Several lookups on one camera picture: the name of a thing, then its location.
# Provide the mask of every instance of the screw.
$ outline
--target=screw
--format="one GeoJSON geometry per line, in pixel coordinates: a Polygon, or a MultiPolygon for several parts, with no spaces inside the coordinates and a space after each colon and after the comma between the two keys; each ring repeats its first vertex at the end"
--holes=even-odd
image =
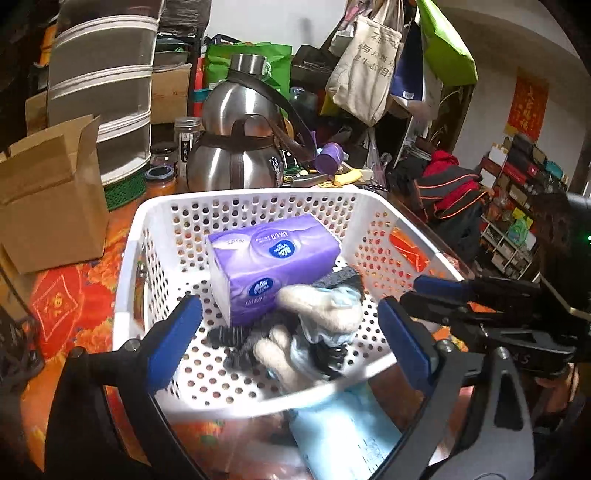
{"type": "Polygon", "coordinates": [[[449,353],[453,350],[454,346],[449,340],[443,339],[437,342],[437,348],[442,352],[449,353]]]}
{"type": "Polygon", "coordinates": [[[509,350],[507,350],[504,346],[500,346],[499,348],[496,349],[496,353],[503,359],[503,360],[507,360],[508,358],[511,357],[511,354],[509,353],[509,350]]]}
{"type": "Polygon", "coordinates": [[[81,347],[81,346],[75,346],[71,351],[70,351],[70,356],[72,358],[78,358],[80,357],[84,352],[86,352],[86,350],[81,347]]]}
{"type": "Polygon", "coordinates": [[[139,348],[139,340],[137,338],[130,338],[123,344],[128,352],[135,352],[139,348]]]}

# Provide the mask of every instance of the orange jar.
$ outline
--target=orange jar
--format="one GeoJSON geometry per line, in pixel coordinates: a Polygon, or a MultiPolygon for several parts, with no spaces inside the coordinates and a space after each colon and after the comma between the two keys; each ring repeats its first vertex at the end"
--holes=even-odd
{"type": "Polygon", "coordinates": [[[147,199],[176,193],[177,179],[170,165],[152,167],[145,173],[145,180],[147,199]]]}

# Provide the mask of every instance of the red banner with chinese characters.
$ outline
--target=red banner with chinese characters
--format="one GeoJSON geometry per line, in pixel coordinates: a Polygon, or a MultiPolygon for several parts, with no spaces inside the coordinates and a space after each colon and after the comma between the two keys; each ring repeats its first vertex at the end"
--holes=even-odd
{"type": "Polygon", "coordinates": [[[542,130],[547,102],[548,83],[518,69],[513,104],[505,132],[508,135],[523,132],[537,141],[542,130]]]}

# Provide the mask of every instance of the beige tote bag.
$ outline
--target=beige tote bag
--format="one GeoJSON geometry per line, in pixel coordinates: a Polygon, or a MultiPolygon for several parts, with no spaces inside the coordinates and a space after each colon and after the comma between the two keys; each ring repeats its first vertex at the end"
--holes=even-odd
{"type": "Polygon", "coordinates": [[[355,37],[326,84],[335,105],[370,127],[386,109],[404,28],[402,2],[385,0],[373,19],[357,18],[355,37]]]}

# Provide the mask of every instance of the blue logo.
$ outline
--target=blue logo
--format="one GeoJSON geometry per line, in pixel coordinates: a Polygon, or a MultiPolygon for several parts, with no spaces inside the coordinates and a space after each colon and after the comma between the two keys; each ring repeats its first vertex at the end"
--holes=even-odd
{"type": "Polygon", "coordinates": [[[276,258],[289,258],[296,252],[296,246],[289,240],[282,240],[269,249],[269,253],[276,258]]]}
{"type": "Polygon", "coordinates": [[[258,280],[248,291],[249,296],[258,297],[264,294],[267,290],[273,288],[273,280],[271,278],[262,278],[258,280]]]}

